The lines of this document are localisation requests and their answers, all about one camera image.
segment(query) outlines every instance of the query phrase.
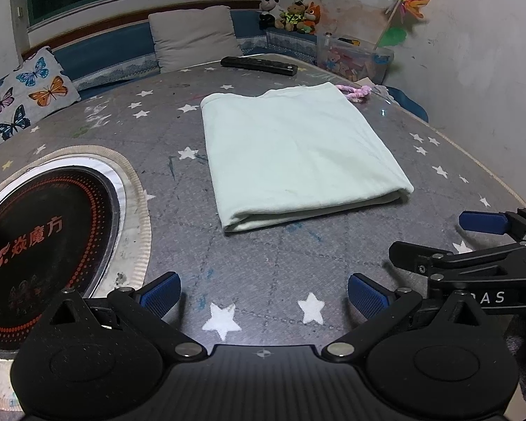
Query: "panda plush toy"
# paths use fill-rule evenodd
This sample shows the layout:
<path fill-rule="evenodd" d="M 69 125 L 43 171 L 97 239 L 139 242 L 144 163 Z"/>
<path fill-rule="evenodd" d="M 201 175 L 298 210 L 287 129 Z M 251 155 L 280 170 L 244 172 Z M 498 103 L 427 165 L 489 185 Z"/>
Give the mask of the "panda plush toy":
<path fill-rule="evenodd" d="M 261 0 L 259 3 L 259 29 L 275 26 L 275 18 L 281 13 L 281 7 L 278 5 L 279 0 Z"/>

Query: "gray star-patterned mattress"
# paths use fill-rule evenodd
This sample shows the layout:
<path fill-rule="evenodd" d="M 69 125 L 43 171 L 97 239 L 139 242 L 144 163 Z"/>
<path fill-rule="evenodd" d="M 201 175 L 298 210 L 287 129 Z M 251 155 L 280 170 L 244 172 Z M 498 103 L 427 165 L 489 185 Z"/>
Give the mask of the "gray star-patterned mattress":
<path fill-rule="evenodd" d="M 215 92 L 258 96 L 272 88 L 348 84 L 292 58 L 264 57 L 297 63 L 298 73 L 285 77 L 206 64 L 133 82 L 57 112 L 0 145 L 0 183 L 65 147 L 95 145 L 122 154 L 138 174 L 150 214 L 144 283 L 169 270 L 180 275 L 182 302 L 167 321 L 209 351 L 223 342 L 314 343 L 321 349 L 360 321 L 346 299 L 354 272 L 390 289 L 410 286 L 424 293 L 424 277 L 388 262 L 396 240 L 455 253 L 510 242 L 464 232 L 458 215 L 464 209 L 516 210 L 525 206 L 521 199 L 442 134 L 376 94 L 356 106 L 413 184 L 407 201 L 224 233 L 201 100 Z M 0 412 L 0 420 L 20 417 Z"/>

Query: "pink yarn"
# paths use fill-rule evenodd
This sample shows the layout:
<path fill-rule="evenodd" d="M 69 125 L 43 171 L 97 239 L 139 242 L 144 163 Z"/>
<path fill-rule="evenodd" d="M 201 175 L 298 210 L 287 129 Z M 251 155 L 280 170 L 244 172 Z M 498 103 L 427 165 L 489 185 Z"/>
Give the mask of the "pink yarn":
<path fill-rule="evenodd" d="M 372 92 L 372 88 L 368 85 L 363 85 L 361 88 L 354 88 L 348 85 L 336 85 L 341 92 L 348 92 L 345 97 L 352 102 L 363 102 L 365 96 Z"/>

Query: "toy box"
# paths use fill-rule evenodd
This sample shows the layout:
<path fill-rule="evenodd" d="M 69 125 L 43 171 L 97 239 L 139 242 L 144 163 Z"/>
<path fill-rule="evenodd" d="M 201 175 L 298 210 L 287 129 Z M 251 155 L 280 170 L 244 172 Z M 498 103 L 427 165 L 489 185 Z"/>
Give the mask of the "toy box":
<path fill-rule="evenodd" d="M 318 35 L 317 65 L 352 82 L 369 77 L 373 83 L 381 84 L 394 52 L 385 47 L 373 51 L 373 47 L 370 42 L 350 36 Z"/>

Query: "black remote control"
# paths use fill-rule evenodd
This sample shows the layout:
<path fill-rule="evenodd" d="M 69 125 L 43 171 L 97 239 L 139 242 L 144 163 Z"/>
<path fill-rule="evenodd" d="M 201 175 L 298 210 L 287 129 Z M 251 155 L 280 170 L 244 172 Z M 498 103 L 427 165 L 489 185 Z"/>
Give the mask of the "black remote control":
<path fill-rule="evenodd" d="M 290 63 L 261 60 L 254 57 L 224 57 L 220 60 L 220 64 L 226 68 L 254 69 L 282 75 L 295 75 L 298 71 L 298 67 Z"/>

